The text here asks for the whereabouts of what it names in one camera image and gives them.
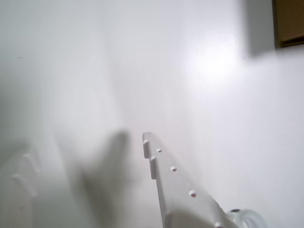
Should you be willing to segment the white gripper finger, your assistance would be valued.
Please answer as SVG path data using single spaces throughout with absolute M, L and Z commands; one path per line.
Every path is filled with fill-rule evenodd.
M 153 133 L 142 135 L 144 157 L 156 181 L 164 228 L 235 228 L 219 204 L 194 182 Z
M 36 148 L 16 142 L 0 148 L 0 226 L 32 228 L 41 164 Z

